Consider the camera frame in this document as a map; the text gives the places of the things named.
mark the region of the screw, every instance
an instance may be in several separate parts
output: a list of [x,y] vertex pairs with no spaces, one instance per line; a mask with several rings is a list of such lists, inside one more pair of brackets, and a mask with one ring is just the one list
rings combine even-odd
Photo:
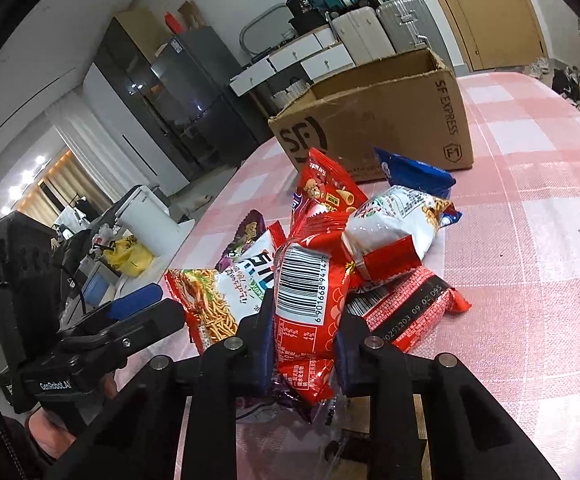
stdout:
[[163,370],[169,365],[169,358],[165,355],[157,355],[150,359],[150,367],[153,370]]
[[369,335],[363,340],[363,344],[372,350],[383,346],[383,339],[377,335]]
[[441,366],[445,366],[446,368],[452,368],[455,367],[457,364],[457,360],[456,357],[453,356],[452,354],[441,354],[439,355],[439,364]]
[[223,346],[228,350],[238,350],[243,346],[243,339],[240,337],[228,337],[224,342]]

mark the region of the white sheer curtain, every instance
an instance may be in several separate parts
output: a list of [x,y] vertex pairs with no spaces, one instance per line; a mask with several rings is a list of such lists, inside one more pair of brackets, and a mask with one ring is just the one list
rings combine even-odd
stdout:
[[81,166],[113,202],[132,186],[150,184],[76,92],[59,99],[45,114]]

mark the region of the drawer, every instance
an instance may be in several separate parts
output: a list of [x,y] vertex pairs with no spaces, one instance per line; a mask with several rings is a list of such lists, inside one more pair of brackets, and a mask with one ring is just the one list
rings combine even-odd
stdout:
[[292,43],[287,44],[281,50],[271,54],[270,63],[276,68],[277,72],[281,72],[284,68],[298,63],[302,59],[310,57],[322,49],[319,40],[317,40],[314,34],[310,34],[309,36],[305,36],[305,38],[292,41]]
[[306,74],[314,82],[323,79],[325,76],[334,75],[344,68],[351,68],[355,65],[345,45],[339,43],[337,46],[324,50],[316,56],[312,56],[301,62]]
[[329,27],[315,31],[314,35],[317,37],[317,40],[319,40],[319,43],[323,48],[327,48],[337,43],[337,38]]
[[257,61],[250,68],[237,75],[230,83],[230,86],[236,95],[242,96],[266,79],[271,78],[275,73],[275,69],[265,58]]

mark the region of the door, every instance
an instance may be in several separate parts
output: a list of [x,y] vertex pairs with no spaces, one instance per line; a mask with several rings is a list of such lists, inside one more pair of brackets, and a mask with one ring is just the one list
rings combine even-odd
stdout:
[[473,70],[527,65],[545,55],[530,0],[439,2]]

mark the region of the white cylindrical container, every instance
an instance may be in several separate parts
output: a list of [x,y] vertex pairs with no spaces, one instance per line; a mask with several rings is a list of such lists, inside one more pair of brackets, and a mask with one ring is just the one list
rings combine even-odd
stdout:
[[140,186],[119,208],[116,218],[154,256],[161,256],[180,238],[179,226],[166,211],[167,207],[148,187]]

